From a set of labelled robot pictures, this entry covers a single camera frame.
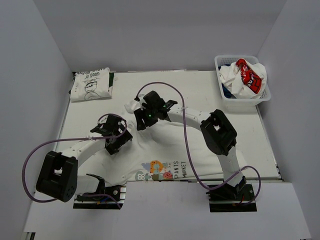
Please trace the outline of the white t-shirt red print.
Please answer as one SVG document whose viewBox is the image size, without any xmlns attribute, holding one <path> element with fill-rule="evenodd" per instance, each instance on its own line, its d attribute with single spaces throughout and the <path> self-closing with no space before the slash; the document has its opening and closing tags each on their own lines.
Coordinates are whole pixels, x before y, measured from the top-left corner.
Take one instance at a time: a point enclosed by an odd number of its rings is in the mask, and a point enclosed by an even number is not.
<svg viewBox="0 0 320 240">
<path fill-rule="evenodd" d="M 259 99 L 267 86 L 267 71 L 261 63 L 239 58 L 219 68 L 219 79 L 227 98 Z"/>
</svg>

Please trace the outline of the white t-shirt with text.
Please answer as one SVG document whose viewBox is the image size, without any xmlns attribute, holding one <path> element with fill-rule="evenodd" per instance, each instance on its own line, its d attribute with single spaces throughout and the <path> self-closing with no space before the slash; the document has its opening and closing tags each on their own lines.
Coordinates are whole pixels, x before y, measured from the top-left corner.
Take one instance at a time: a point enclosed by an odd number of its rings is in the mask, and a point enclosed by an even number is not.
<svg viewBox="0 0 320 240">
<path fill-rule="evenodd" d="M 138 105 L 132 100 L 116 111 L 127 120 L 133 139 L 114 155 L 105 149 L 97 152 L 88 160 L 87 171 L 101 176 L 110 186 L 127 181 L 194 177 L 186 153 L 183 125 L 159 120 L 155 125 L 138 131 L 133 113 Z"/>
</svg>

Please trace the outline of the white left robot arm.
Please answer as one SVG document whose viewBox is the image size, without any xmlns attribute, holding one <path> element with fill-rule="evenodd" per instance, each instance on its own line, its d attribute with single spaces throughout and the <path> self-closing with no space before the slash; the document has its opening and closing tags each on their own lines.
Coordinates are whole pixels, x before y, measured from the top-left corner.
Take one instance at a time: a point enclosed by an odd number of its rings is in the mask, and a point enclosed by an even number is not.
<svg viewBox="0 0 320 240">
<path fill-rule="evenodd" d="M 87 173 L 79 175 L 78 169 L 99 151 L 110 156 L 133 139 L 127 129 L 127 121 L 116 114 L 102 116 L 90 131 L 91 136 L 60 151 L 46 154 L 37 182 L 36 190 L 62 202 L 68 202 L 74 195 L 96 199 L 106 197 L 104 178 Z"/>
</svg>

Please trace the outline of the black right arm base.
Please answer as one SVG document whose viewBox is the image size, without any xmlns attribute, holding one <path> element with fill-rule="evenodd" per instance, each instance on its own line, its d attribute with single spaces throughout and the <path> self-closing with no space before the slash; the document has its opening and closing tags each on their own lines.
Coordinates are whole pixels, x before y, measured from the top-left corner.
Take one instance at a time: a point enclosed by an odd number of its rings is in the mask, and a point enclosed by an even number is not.
<svg viewBox="0 0 320 240">
<path fill-rule="evenodd" d="M 257 212 L 254 189 L 251 184 L 246 184 L 237 196 L 228 192 L 225 186 L 216 190 L 207 191 L 209 211 L 211 213 L 248 213 Z"/>
</svg>

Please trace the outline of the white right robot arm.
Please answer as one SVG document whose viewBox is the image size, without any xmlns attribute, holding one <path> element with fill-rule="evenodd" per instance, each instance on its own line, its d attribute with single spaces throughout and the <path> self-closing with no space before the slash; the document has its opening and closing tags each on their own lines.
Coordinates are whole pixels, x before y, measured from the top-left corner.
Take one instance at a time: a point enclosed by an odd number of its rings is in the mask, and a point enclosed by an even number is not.
<svg viewBox="0 0 320 240">
<path fill-rule="evenodd" d="M 202 187 L 209 191 L 217 189 L 216 187 L 205 186 L 196 172 L 191 159 L 187 127 L 200 131 L 208 149 L 217 156 L 223 173 L 221 187 L 226 189 L 226 195 L 233 200 L 243 195 L 247 180 L 241 173 L 237 159 L 237 132 L 221 110 L 205 112 L 187 108 L 184 101 L 182 104 L 178 104 L 175 100 L 165 101 L 154 90 L 146 95 L 137 95 L 134 100 L 139 103 L 139 108 L 133 112 L 138 131 L 153 126 L 159 120 L 183 124 L 189 164 Z"/>
</svg>

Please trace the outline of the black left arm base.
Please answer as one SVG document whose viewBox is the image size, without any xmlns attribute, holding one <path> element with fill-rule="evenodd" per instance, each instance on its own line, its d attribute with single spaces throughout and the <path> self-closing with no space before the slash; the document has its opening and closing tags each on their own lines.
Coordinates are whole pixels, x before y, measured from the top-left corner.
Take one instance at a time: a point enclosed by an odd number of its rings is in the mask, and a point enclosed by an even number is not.
<svg viewBox="0 0 320 240">
<path fill-rule="evenodd" d="M 73 209 L 120 210 L 126 197 L 126 184 L 104 186 L 99 183 L 94 190 L 86 190 L 74 197 Z"/>
</svg>

